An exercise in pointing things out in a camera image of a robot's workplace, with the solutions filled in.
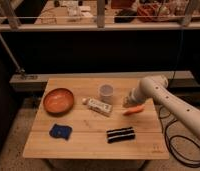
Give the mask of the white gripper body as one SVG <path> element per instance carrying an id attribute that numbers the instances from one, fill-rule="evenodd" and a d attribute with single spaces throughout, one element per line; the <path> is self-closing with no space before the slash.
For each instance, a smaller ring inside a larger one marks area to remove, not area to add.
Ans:
<path id="1" fill-rule="evenodd" d="M 133 88 L 123 100 L 123 106 L 128 108 L 144 103 L 143 94 L 139 89 Z"/>

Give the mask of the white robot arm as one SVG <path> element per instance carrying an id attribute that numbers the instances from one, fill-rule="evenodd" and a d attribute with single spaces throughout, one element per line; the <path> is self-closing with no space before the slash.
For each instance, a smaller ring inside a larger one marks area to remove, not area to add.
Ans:
<path id="1" fill-rule="evenodd" d="M 200 140 L 200 110 L 176 97 L 167 90 L 164 75 L 143 77 L 123 101 L 124 107 L 144 104 L 149 98 L 166 107 L 187 129 Z"/>

